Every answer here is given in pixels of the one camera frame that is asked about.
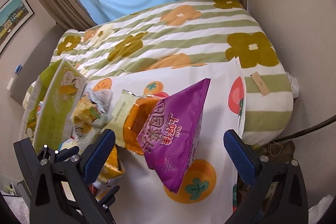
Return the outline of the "yellow green crumpled snack bag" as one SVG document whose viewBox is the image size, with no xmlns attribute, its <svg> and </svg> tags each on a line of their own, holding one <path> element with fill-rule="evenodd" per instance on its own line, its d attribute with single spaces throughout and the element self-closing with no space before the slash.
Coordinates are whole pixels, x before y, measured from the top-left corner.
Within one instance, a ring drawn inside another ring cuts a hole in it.
<svg viewBox="0 0 336 224">
<path fill-rule="evenodd" d="M 91 144 L 107 124 L 111 96 L 110 89 L 89 88 L 75 106 L 71 114 L 72 134 L 75 145 L 81 149 Z"/>
</svg>

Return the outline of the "grey headboard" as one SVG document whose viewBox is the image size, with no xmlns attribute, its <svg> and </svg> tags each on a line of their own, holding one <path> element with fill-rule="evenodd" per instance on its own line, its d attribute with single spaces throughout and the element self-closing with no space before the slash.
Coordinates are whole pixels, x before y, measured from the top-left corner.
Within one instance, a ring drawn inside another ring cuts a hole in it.
<svg viewBox="0 0 336 224">
<path fill-rule="evenodd" d="M 53 52 L 65 30 L 55 24 L 31 52 L 11 88 L 10 96 L 19 104 L 23 103 L 26 91 L 49 66 Z"/>
</svg>

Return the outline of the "framed wall picture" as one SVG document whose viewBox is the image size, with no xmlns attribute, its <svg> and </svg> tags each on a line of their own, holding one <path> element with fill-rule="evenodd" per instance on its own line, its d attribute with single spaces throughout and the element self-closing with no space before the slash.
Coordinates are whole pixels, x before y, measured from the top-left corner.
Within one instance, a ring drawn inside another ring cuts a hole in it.
<svg viewBox="0 0 336 224">
<path fill-rule="evenodd" d="M 1 6 L 0 53 L 33 15 L 34 11 L 27 0 L 8 0 Z"/>
</svg>

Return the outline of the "green striped flower quilt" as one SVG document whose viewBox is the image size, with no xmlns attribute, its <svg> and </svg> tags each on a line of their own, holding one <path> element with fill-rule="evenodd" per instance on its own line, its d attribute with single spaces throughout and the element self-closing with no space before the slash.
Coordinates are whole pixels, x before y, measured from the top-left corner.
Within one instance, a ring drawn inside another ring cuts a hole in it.
<svg viewBox="0 0 336 224">
<path fill-rule="evenodd" d="M 178 1 L 70 29 L 51 53 L 48 64 L 64 59 L 89 80 L 238 59 L 247 93 L 243 140 L 250 145 L 278 137 L 293 111 L 290 81 L 272 43 L 235 0 Z"/>
</svg>

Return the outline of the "white fruit print cloth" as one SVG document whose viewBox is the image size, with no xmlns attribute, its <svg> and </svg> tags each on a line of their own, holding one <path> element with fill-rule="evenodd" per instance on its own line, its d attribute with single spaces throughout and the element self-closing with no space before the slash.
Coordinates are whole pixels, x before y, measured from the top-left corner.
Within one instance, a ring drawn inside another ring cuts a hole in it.
<svg viewBox="0 0 336 224">
<path fill-rule="evenodd" d="M 163 68 L 112 78 L 122 91 L 162 96 L 143 132 L 140 153 L 121 148 L 126 172 L 111 212 L 117 223 L 224 223 L 233 210 L 236 169 L 223 145 L 238 130 L 244 93 L 235 61 Z"/>
</svg>

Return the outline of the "purple snack bag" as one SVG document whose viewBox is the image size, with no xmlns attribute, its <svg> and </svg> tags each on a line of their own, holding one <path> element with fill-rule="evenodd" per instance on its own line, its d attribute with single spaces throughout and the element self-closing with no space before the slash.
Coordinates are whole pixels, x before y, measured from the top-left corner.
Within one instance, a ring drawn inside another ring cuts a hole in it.
<svg viewBox="0 0 336 224">
<path fill-rule="evenodd" d="M 203 79 L 158 101 L 137 137 L 148 168 L 175 194 L 195 160 L 210 81 Z"/>
</svg>

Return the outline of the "orange cream snack bag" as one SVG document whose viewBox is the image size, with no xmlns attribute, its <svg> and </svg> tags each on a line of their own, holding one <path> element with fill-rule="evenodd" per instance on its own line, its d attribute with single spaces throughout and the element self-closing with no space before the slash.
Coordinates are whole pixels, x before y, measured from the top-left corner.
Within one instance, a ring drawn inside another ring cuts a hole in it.
<svg viewBox="0 0 336 224">
<path fill-rule="evenodd" d="M 143 155 L 137 137 L 160 100 L 161 97 L 154 95 L 137 96 L 127 90 L 121 92 L 111 119 L 105 127 L 114 132 L 117 146 Z"/>
</svg>

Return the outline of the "yellow chip bag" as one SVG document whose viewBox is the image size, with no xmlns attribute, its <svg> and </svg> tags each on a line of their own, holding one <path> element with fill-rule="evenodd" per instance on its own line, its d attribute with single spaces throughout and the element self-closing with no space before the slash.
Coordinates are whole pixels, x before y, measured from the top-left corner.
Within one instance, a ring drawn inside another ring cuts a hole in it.
<svg viewBox="0 0 336 224">
<path fill-rule="evenodd" d="M 125 173 L 123 164 L 118 156 L 118 148 L 115 145 L 104 163 L 96 181 L 90 184 L 89 189 L 96 198 L 101 200 L 117 184 L 120 177 Z"/>
</svg>

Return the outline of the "green cardboard box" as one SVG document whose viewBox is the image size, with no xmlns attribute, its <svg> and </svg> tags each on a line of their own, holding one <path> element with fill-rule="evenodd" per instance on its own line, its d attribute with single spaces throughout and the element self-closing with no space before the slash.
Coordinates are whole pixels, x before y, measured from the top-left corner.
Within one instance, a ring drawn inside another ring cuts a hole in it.
<svg viewBox="0 0 336 224">
<path fill-rule="evenodd" d="M 20 127 L 22 138 L 30 138 L 36 152 L 46 144 L 52 149 L 72 135 L 70 119 L 87 79 L 68 61 L 58 60 L 36 80 L 26 100 Z"/>
</svg>

